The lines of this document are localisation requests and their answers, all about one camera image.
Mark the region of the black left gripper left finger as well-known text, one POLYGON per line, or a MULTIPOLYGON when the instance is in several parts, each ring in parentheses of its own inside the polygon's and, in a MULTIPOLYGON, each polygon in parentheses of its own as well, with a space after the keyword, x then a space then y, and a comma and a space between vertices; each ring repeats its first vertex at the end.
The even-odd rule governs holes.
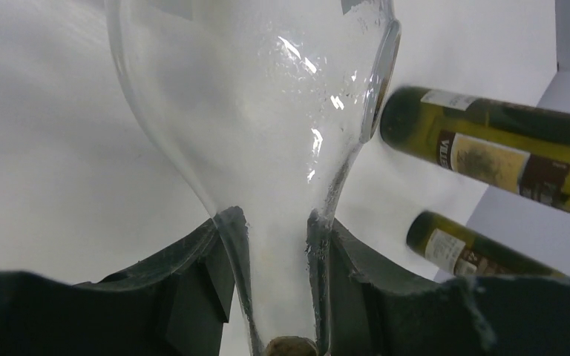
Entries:
POLYGON ((0 271, 0 355, 218 355, 235 281, 217 231, 227 208, 97 283, 0 271))

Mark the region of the clear bottle with brown cap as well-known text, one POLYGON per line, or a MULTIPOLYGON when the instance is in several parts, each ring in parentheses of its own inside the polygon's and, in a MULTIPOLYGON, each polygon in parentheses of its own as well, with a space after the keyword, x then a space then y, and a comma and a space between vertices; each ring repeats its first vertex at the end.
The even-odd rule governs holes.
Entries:
POLYGON ((208 211, 252 355, 328 355, 330 234, 399 49, 391 1, 107 1, 122 92, 208 211))

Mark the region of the brown bottle with tan label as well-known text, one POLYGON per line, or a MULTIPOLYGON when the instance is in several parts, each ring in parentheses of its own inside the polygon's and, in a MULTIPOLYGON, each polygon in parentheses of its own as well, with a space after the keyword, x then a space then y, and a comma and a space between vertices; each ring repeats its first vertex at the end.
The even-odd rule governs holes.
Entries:
POLYGON ((380 131, 391 148, 570 213, 570 113, 402 87, 380 131))

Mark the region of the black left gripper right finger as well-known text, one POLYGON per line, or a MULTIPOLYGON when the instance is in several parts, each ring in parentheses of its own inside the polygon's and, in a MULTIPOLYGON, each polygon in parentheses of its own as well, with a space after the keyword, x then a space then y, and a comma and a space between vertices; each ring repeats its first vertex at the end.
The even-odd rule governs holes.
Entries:
POLYGON ((436 283, 316 212, 307 237, 326 255, 331 355, 570 355, 570 278, 436 283))

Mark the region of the olive bottle with black cap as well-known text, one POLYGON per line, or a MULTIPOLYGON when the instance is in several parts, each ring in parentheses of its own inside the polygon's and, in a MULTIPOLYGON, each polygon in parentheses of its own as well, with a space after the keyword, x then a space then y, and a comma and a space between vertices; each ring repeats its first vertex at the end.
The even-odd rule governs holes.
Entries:
POLYGON ((555 268, 432 211, 423 211, 412 222, 406 244, 419 256, 455 276, 565 277, 555 268))

